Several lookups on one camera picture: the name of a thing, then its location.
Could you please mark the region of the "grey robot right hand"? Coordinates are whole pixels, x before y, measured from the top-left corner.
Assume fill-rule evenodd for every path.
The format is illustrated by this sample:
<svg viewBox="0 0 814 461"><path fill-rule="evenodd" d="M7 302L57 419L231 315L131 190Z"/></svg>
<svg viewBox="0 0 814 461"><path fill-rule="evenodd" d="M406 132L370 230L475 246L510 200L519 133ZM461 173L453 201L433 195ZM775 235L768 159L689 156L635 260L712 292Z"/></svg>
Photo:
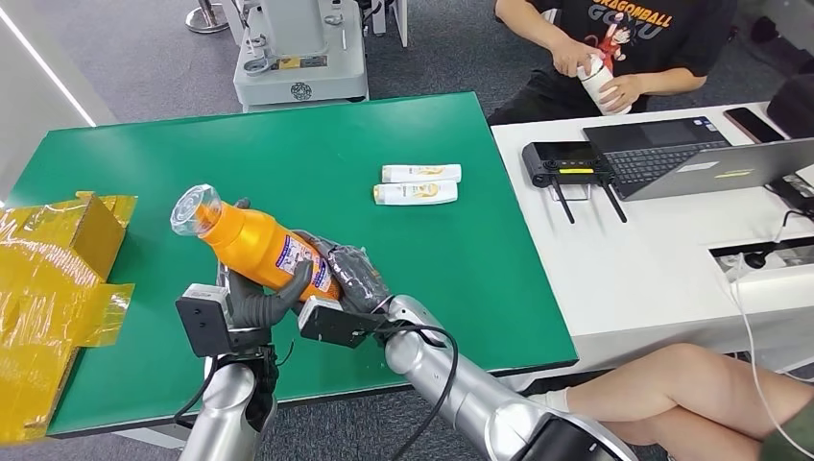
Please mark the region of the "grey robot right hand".
<svg viewBox="0 0 814 461"><path fill-rule="evenodd" d="M379 309L392 291L375 269L364 248L337 243L306 230L294 233L311 245L326 261L341 288L345 311L370 314Z"/></svg>

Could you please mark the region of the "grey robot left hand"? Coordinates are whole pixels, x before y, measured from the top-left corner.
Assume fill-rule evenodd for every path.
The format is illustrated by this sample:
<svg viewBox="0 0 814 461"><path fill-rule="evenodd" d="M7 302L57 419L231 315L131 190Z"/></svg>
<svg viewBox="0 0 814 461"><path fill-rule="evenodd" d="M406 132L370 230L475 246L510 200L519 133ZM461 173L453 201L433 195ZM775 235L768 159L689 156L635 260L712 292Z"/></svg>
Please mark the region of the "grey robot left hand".
<svg viewBox="0 0 814 461"><path fill-rule="evenodd" d="M291 279L274 293L266 294L264 286L218 262L218 284L227 288L231 302L230 317L237 328L271 328L288 311L299 315L301 295L309 286L312 261L304 260L295 267Z"/></svg>

